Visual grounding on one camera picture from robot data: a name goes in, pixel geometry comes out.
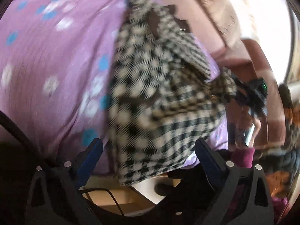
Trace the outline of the black cream plaid jacket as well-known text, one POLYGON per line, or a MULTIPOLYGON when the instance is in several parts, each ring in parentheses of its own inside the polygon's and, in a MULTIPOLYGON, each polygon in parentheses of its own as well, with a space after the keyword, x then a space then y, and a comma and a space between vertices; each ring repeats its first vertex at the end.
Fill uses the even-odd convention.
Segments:
POLYGON ((220 125, 237 86, 208 59, 169 10, 128 0, 116 41, 108 110, 118 181, 132 185, 181 168, 195 142, 220 125))

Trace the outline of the purple floral bed sheet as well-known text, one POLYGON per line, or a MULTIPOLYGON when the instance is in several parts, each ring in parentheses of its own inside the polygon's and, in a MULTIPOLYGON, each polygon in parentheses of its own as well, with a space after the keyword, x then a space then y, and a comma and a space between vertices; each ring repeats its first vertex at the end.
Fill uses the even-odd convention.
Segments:
POLYGON ((101 138, 110 149, 95 172, 117 173, 108 110, 128 12, 128 0, 11 0, 5 10, 1 110, 42 157, 68 160, 101 138))

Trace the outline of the beige striped pillow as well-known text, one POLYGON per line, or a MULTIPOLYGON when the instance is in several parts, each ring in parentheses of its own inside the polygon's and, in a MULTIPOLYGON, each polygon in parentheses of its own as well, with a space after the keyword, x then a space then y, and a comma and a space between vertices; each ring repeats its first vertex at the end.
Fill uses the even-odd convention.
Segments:
POLYGON ((241 43, 241 28, 237 14, 229 0, 196 0, 213 23, 229 49, 241 43))

